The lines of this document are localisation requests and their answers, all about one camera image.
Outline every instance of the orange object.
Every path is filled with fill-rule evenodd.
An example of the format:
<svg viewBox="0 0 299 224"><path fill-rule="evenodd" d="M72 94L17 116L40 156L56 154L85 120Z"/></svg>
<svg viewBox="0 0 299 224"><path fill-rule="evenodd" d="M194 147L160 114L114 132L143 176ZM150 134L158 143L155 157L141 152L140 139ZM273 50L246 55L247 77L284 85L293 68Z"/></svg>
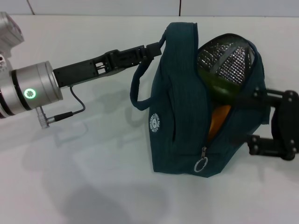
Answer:
<svg viewBox="0 0 299 224"><path fill-rule="evenodd" d="M212 114L212 122L211 122L211 126L210 126L210 132L209 132L209 136L207 138L208 141L210 141L217 134L217 132L221 128L223 122L225 121L230 108L231 108L230 105L225 105L225 106L220 106L214 110L214 112Z"/></svg>

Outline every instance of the bag handle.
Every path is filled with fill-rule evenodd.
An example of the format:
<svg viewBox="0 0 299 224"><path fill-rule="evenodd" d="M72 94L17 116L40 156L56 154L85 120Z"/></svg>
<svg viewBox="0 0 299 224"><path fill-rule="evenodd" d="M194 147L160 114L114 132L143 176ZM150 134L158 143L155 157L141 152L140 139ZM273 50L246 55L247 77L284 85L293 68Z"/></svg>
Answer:
<svg viewBox="0 0 299 224"><path fill-rule="evenodd" d="M162 39L159 41L159 47L161 48L166 40L165 33L162 36ZM166 93L166 91L170 88L170 83L163 80L160 89L154 96L149 97L146 100L138 101L138 94L139 94L139 84L140 78L144 75L145 71L149 68L150 63L152 60L143 61L138 66L137 70L133 75L133 80L131 84L130 90L130 99L134 107L138 110L143 111L149 108L161 95Z"/></svg>

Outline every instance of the green led light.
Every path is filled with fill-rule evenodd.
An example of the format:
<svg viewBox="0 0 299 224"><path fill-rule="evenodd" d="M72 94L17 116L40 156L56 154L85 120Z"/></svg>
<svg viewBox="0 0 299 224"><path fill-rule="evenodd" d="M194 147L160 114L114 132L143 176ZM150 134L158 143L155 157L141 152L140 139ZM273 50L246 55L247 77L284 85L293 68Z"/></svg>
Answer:
<svg viewBox="0 0 299 224"><path fill-rule="evenodd" d="M33 89L26 89L24 91L24 96L27 98L27 99L33 99L34 97L36 97L36 91L33 90Z"/></svg>

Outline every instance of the dark teal bag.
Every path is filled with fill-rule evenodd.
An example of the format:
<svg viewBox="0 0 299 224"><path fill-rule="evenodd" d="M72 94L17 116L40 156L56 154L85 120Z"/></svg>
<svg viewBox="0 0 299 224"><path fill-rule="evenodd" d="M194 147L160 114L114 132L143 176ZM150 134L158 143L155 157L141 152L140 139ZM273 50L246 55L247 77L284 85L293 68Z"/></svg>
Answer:
<svg viewBox="0 0 299 224"><path fill-rule="evenodd" d="M235 81L241 86L240 94L251 96L256 87L265 89L262 59L251 42L233 34L217 37L198 50L194 23L171 23L160 47L165 41L150 98L137 100L139 79L149 67L148 61L141 63L133 76L131 102L139 110L149 108L155 172L210 177L220 173L241 146L230 139L268 124L270 108L232 107L216 136L207 142L213 107L198 67Z"/></svg>

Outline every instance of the white logo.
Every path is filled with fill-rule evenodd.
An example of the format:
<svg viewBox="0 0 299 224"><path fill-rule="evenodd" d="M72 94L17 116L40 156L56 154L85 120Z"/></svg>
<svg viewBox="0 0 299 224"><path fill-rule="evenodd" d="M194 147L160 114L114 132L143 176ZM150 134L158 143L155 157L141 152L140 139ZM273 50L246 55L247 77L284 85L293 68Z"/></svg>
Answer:
<svg viewBox="0 0 299 224"><path fill-rule="evenodd" d="M154 113L149 120L149 127L152 132L157 132L160 127L160 119L156 113Z"/></svg>

